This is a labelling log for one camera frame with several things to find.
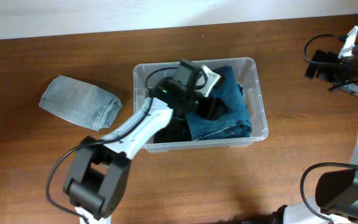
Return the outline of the blue jeans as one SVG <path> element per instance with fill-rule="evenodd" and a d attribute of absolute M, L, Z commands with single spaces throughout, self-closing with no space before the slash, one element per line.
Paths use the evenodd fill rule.
<path fill-rule="evenodd" d="M 228 110 L 215 120 L 207 120 L 196 113 L 186 116 L 193 141 L 216 139 L 249 138 L 252 133 L 252 123 L 246 103 L 243 99 L 242 88 L 238 85 L 234 71 L 230 66 L 223 66 L 213 72 L 224 78 L 223 84 L 211 91 L 211 96 L 222 100 Z"/>

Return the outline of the black garment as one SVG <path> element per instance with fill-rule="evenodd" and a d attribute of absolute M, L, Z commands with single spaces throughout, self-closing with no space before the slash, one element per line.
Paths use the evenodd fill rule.
<path fill-rule="evenodd" d="M 154 143 L 191 141 L 187 120 L 173 118 L 170 123 L 154 135 Z"/>

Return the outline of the light grey jeans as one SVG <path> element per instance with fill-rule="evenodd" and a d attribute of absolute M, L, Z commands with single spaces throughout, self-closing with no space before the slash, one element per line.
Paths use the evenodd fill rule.
<path fill-rule="evenodd" d="M 59 75 L 43 93 L 39 107 L 75 125 L 100 131 L 111 127 L 122 103 L 96 85 Z"/>

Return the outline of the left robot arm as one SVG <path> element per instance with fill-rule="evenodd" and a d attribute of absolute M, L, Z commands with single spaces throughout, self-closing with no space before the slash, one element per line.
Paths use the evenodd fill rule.
<path fill-rule="evenodd" d="M 171 76 L 147 88 L 141 109 L 101 139 L 87 137 L 72 152 L 63 191 L 82 223 L 106 222 L 122 200 L 131 162 L 141 147 L 173 118 L 199 112 L 208 120 L 227 111 L 219 98 L 210 95 L 224 77 L 205 65 L 181 60 Z"/>

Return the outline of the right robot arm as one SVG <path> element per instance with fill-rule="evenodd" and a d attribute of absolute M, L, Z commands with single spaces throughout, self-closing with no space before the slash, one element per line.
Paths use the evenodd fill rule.
<path fill-rule="evenodd" d="M 317 50 L 304 57 L 306 77 L 329 82 L 330 92 L 358 96 L 358 25 L 346 35 L 333 35 L 344 45 L 339 53 Z M 272 213 L 270 223 L 358 223 L 358 127 L 348 163 L 321 162 L 308 167 L 300 179 L 302 201 Z"/>

